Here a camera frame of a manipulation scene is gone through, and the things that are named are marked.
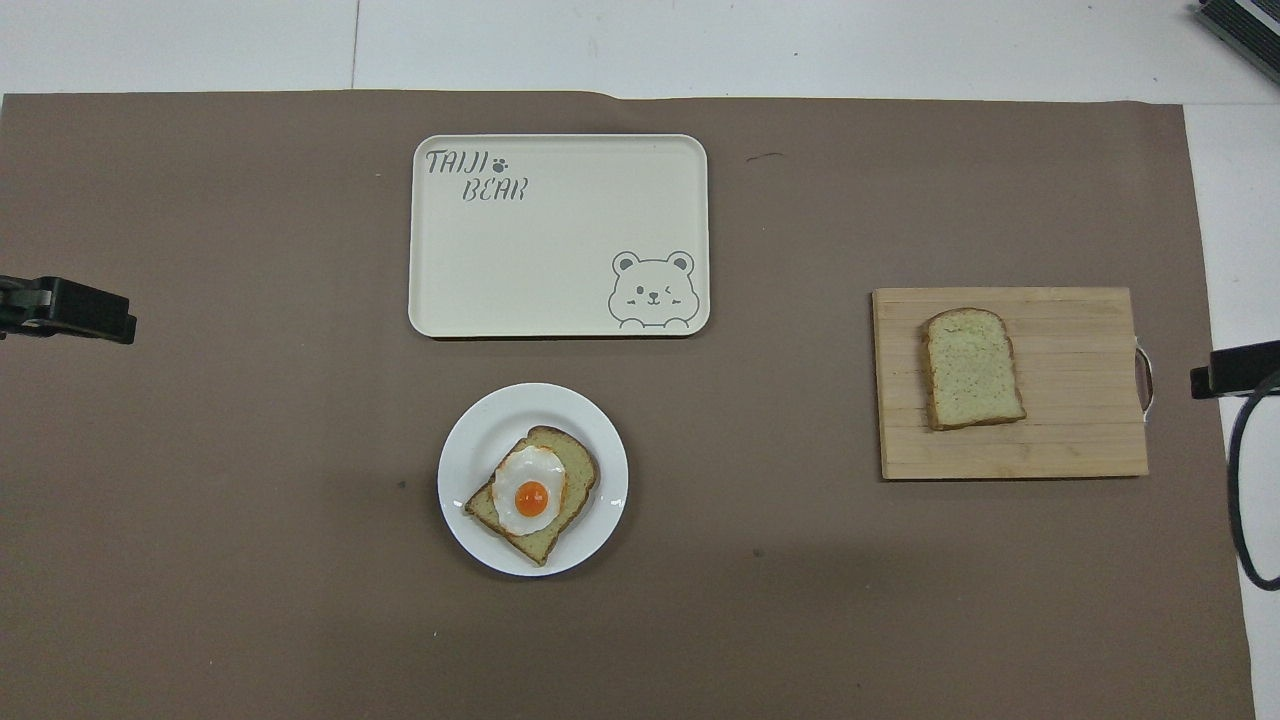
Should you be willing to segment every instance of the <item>orange yolk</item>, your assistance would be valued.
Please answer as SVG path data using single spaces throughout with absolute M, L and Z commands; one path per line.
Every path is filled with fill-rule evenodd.
M 529 480 L 516 491 L 516 510 L 525 518 L 541 515 L 547 501 L 547 488 L 539 482 Z

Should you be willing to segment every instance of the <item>slice of bread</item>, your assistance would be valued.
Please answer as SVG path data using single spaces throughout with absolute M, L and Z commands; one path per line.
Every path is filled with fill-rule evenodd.
M 564 495 L 559 515 L 552 520 L 552 524 L 527 536 L 512 536 L 503 530 L 502 525 L 498 524 L 498 509 L 493 505 L 493 493 L 489 492 L 489 488 L 493 487 L 493 474 L 489 475 L 489 482 L 467 501 L 466 511 L 475 515 L 477 520 L 493 532 L 507 538 L 507 542 L 515 546 L 516 550 L 524 552 L 530 560 L 541 566 L 547 564 L 547 556 L 556 547 L 556 541 L 559 539 L 561 533 L 564 532 L 564 528 L 573 521 L 573 518 L 577 518 L 577 514 L 586 505 L 586 498 L 600 477 L 600 468 L 595 464 L 595 457 L 591 456 L 577 438 L 564 430 L 547 425 L 530 428 L 529 433 L 507 455 L 520 452 L 531 445 L 549 447 L 561 459 L 561 462 L 564 464 Z
M 978 307 L 947 310 L 924 323 L 923 340 L 931 428 L 954 430 L 1027 416 L 1014 345 L 1000 315 Z

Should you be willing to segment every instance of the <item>egg white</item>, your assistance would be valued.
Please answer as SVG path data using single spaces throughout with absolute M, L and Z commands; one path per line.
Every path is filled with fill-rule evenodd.
M 529 480 L 547 488 L 547 509 L 531 518 L 516 507 L 516 492 Z M 512 452 L 494 470 L 490 492 L 502 529 L 513 536 L 536 533 L 559 515 L 564 498 L 564 462 L 545 446 L 529 446 Z

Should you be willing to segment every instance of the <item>white table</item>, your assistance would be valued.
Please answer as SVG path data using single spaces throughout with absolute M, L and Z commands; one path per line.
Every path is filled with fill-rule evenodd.
M 1280 86 L 1196 23 L 1192 6 L 8 0 L 0 92 L 536 88 L 1178 102 L 1187 105 L 1213 346 L 1277 340 Z M 1224 433 L 1238 406 L 1222 401 Z M 1267 574 L 1280 571 L 1280 445 L 1263 445 L 1277 430 L 1280 402 L 1263 402 L 1243 492 L 1245 530 Z M 1280 720 L 1280 593 L 1243 575 L 1242 587 L 1257 716 Z

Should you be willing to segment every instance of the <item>wooden cutting board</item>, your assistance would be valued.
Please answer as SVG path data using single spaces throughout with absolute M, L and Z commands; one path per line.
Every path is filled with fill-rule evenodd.
M 929 428 L 920 327 L 963 306 L 1004 318 L 1027 419 Z M 1129 288 L 881 288 L 872 307 L 886 479 L 1147 474 Z

